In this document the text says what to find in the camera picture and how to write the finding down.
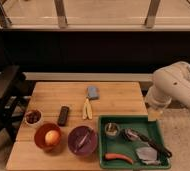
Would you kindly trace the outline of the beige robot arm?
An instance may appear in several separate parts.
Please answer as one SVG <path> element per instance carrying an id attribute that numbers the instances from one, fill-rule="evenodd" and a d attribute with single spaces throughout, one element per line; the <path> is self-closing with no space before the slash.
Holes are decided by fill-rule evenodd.
<path id="1" fill-rule="evenodd" d="M 173 99 L 190 109 L 190 64 L 179 61 L 157 69 L 145 101 L 153 109 L 166 108 Z"/>

